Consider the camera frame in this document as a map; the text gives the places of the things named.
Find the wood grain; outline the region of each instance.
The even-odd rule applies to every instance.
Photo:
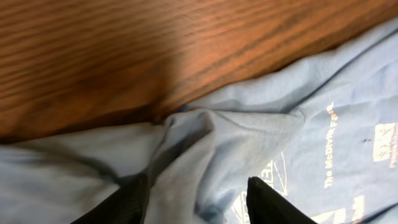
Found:
[[[160,119],[398,16],[397,0],[3,0],[0,141]]]

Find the wooden table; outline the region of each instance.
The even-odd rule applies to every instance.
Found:
[[[159,120],[398,16],[397,0],[3,0],[0,141]]]

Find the wrinkled fabric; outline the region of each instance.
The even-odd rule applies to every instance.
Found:
[[[146,173],[146,224],[249,223],[259,176],[318,223],[398,202],[398,19],[149,123],[0,147],[1,223],[70,223]],[[397,209],[383,217],[396,221]]]

